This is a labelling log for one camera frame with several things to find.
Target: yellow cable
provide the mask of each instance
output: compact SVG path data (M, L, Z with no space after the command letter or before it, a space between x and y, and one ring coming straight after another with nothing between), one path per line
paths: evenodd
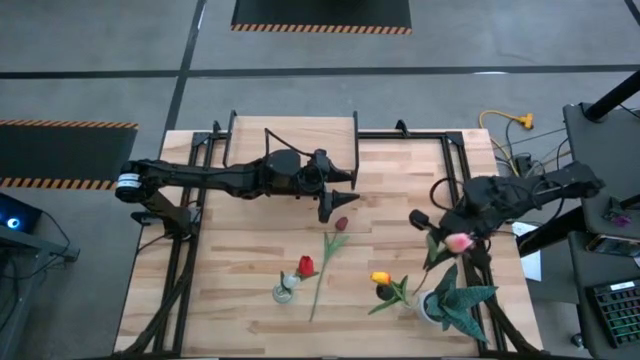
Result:
M509 115L507 113L503 113L502 111L498 111L498 110L486 110L480 113L480 115L478 116L478 125L480 126L481 129L486 129L484 127L484 117L487 114L495 114L495 115L500 115L503 116L507 119L511 119L514 121L517 121L518 123L520 123L522 126L524 126L526 129L532 129L533 128L533 114L527 114L526 116L513 116L513 115ZM505 145L500 144L499 142L497 142L494 138L490 137L491 142L496 145L498 147L498 149L500 151L502 151L502 153L505 156L505 160L507 161L507 163L509 163L509 166L511 167L511 170L513 171L513 173L516 176L520 176L518 174L518 170L516 169L516 166L513 164L513 159L511 159L511 157L509 156L509 154L507 153L507 151L504 149Z

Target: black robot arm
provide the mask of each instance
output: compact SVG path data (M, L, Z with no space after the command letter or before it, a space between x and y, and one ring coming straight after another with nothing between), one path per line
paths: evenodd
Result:
M116 196L127 203L139 203L162 219L173 235L192 233L188 209L174 206L158 190L182 186L222 190L229 195L253 200L266 195L288 195L319 199L318 219L329 221L334 209L358 199L358 194L327 192L326 183L351 181L352 175L336 168L326 151L316 150L305 166L294 150L277 150L247 164L227 168L203 168L159 160L128 161L120 171Z
M466 233L476 241L484 241L507 220L519 218L529 210L540 209L557 199L595 196L603 186L593 171L579 162L528 178L480 176L464 184L464 196L444 214L438 227L418 210L411 212L409 220L418 229L429 229L436 243L455 233ZM472 255L475 255L472 260L476 260L474 265L486 265L489 261L488 255L478 249ZM424 268L431 269L453 256L445 252L436 261L427 259Z

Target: gray floor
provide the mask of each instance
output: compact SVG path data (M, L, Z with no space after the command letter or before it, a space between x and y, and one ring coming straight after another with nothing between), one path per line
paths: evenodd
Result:
M0 72L177 70L196 0L4 0ZM229 31L234 0L209 1L191 68L607 65L640 63L640 27L622 0L414 0L414 34L257 34ZM360 113L362 128L473 128L485 109L532 112L518 140L562 128L568 103L594 101L629 73L190 79L177 129L253 115ZM141 125L133 158L157 156L175 79L0 80L0 118L127 121ZM637 107L640 98L627 103ZM504 139L506 121L487 126ZM560 132L515 147L540 157ZM20 346L21 359L107 355L137 246L135 207L111 193L11 189L54 214L80 259L52 270ZM527 219L544 221L550 205ZM588 357L568 343L575 307L536 300L545 348Z

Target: small white vase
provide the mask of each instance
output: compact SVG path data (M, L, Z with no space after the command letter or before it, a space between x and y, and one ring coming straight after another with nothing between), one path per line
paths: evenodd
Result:
M416 310L416 313L418 314L418 317L421 320L430 322L432 324L439 324L440 321L436 321L431 316L429 316L429 314L427 314L427 309L425 308L425 300L431 294L433 294L433 290L427 290L427 291L421 293L417 297L417 301L416 301L416 304L415 304L415 310Z
M285 275L282 279L282 284L289 289L287 291L282 287L282 284L277 284L273 287L272 296L278 304L286 304L293 299L293 288L300 283L300 278L295 275Z

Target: hazard stripe tape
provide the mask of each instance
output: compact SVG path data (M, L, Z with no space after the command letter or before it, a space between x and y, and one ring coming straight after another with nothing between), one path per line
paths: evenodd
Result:
M114 190L117 181L89 179L0 178L0 188Z
M136 123L113 123L100 121L50 121L50 120L0 120L0 126L47 126L47 127L109 127L138 129Z
M318 32L349 34L411 35L413 30L403 26L351 26L351 25L282 25L235 24L231 31L253 32Z

